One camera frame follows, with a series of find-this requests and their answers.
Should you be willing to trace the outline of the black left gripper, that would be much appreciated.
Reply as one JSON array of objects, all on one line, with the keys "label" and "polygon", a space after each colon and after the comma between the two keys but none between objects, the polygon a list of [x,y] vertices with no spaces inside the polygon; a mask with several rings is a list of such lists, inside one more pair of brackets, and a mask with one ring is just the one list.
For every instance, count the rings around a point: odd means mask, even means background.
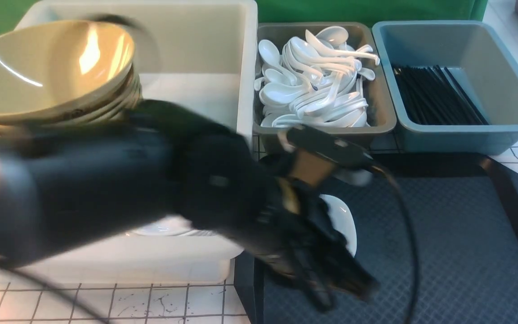
[{"label": "black left gripper", "polygon": [[255,161],[234,131],[174,133],[174,214],[292,278],[319,312],[335,305],[328,279],[362,300],[379,287],[334,229],[317,187]]}]

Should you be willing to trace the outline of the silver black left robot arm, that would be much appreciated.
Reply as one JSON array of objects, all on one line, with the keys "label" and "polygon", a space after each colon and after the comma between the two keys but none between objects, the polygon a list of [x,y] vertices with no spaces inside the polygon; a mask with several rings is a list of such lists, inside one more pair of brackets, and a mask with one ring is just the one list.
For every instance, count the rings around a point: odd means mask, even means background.
[{"label": "silver black left robot arm", "polygon": [[332,289],[367,299],[378,283],[334,229],[319,187],[370,169],[361,146],[305,124],[281,128],[280,168],[242,135],[181,105],[145,100],[117,121],[0,137],[0,269],[181,216],[290,279],[321,312]]}]

